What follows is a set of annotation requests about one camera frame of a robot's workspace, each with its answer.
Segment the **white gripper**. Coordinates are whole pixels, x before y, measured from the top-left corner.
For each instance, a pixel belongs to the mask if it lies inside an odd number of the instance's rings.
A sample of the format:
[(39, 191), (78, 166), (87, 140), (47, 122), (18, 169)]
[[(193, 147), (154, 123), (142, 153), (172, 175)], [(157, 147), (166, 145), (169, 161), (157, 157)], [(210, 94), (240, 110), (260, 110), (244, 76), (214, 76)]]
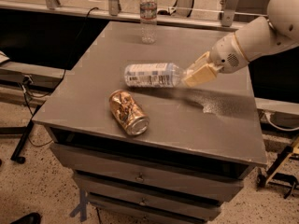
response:
[(210, 53), (205, 52), (187, 68), (182, 83), (195, 87), (215, 79), (219, 72), (232, 74), (248, 64), (237, 44), (235, 33), (230, 33), (217, 41)]

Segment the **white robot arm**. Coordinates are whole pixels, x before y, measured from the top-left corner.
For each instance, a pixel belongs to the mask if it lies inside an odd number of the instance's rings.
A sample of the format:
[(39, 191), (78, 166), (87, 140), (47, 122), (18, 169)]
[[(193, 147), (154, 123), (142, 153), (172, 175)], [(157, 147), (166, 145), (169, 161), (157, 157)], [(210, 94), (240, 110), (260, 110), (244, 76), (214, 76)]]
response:
[(258, 17), (218, 40), (186, 69), (182, 83), (194, 87), (219, 73), (232, 74), (262, 56), (297, 47), (298, 12), (299, 0), (270, 0), (267, 17)]

